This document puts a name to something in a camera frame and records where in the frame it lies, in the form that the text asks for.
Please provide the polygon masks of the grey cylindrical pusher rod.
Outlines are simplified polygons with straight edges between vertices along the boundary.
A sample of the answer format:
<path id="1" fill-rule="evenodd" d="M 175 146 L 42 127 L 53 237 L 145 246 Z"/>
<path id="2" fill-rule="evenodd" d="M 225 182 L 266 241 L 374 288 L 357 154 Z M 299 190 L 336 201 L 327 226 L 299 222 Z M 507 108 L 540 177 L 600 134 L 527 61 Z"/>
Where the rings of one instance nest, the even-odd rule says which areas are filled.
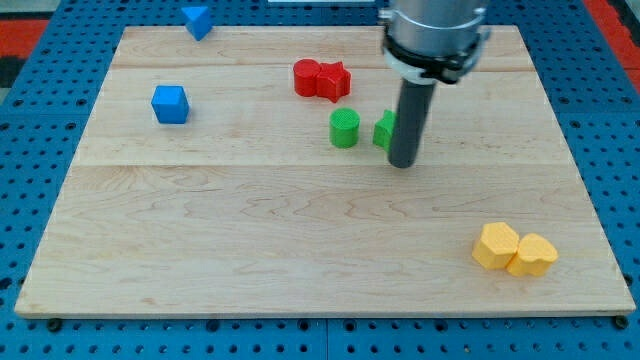
<path id="1" fill-rule="evenodd" d="M 402 82 L 388 150 L 388 161 L 394 167 L 414 165 L 434 90 L 434 83 Z"/>

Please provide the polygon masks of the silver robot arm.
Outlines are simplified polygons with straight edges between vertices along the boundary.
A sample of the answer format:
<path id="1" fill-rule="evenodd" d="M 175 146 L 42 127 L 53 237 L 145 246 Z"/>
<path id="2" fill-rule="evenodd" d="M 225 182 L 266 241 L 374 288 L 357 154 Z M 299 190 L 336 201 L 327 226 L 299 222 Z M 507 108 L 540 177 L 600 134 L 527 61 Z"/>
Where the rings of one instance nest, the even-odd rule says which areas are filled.
<path id="1" fill-rule="evenodd" d="M 455 84 L 479 61 L 490 36 L 486 0 L 396 0 L 379 11 L 382 52 L 402 78 L 388 161 L 414 165 L 436 85 Z"/>

